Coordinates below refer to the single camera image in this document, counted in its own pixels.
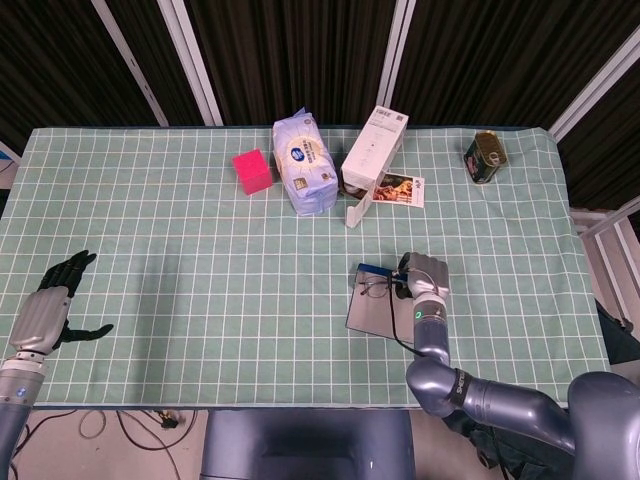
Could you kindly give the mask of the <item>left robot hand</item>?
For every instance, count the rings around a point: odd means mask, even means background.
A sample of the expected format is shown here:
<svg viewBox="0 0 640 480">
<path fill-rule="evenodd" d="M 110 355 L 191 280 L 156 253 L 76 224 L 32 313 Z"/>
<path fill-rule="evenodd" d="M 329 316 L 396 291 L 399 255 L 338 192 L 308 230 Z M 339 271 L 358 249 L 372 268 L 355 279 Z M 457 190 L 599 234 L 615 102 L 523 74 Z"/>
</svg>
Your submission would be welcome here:
<svg viewBox="0 0 640 480">
<path fill-rule="evenodd" d="M 82 250 L 50 267 L 37 290 L 23 303 L 14 322 L 9 344 L 17 352 L 48 356 L 63 343 L 99 340 L 108 335 L 113 324 L 96 330 L 69 327 L 69 310 L 83 274 L 95 261 L 96 253 Z"/>
</svg>

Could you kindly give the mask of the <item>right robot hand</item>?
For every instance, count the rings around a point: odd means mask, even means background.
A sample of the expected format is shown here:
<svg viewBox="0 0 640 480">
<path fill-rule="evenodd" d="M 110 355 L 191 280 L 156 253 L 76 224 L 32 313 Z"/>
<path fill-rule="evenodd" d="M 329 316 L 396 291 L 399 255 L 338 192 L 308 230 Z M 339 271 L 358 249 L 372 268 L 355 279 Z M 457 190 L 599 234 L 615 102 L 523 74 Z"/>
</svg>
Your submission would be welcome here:
<svg viewBox="0 0 640 480">
<path fill-rule="evenodd" d="M 448 265 L 435 257 L 406 252 L 398 264 L 398 272 L 406 276 L 407 287 L 415 302 L 437 297 L 440 303 L 444 303 L 450 293 Z"/>
</svg>

